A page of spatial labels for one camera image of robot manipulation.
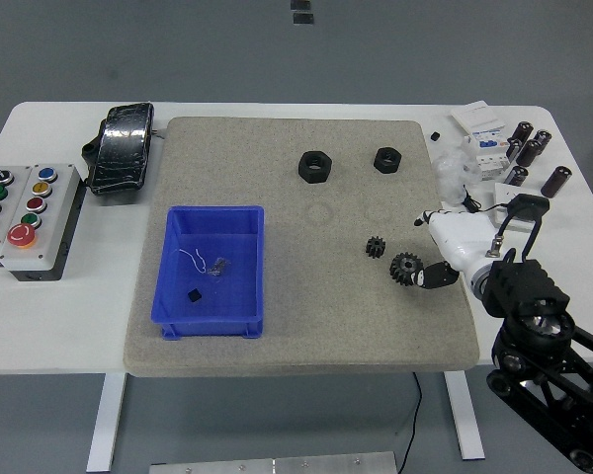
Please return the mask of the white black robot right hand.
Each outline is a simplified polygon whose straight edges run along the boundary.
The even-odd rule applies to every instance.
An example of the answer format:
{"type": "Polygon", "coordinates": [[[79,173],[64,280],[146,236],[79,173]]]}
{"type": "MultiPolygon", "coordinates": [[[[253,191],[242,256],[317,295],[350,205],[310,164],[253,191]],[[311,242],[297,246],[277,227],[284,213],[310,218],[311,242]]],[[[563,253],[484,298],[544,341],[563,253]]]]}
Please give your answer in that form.
{"type": "Polygon", "coordinates": [[[434,289],[454,284],[458,277],[481,299],[491,267],[500,257],[501,237],[496,237],[490,218],[484,213],[424,211],[415,226],[426,224],[443,261],[413,274],[413,283],[434,289]]]}

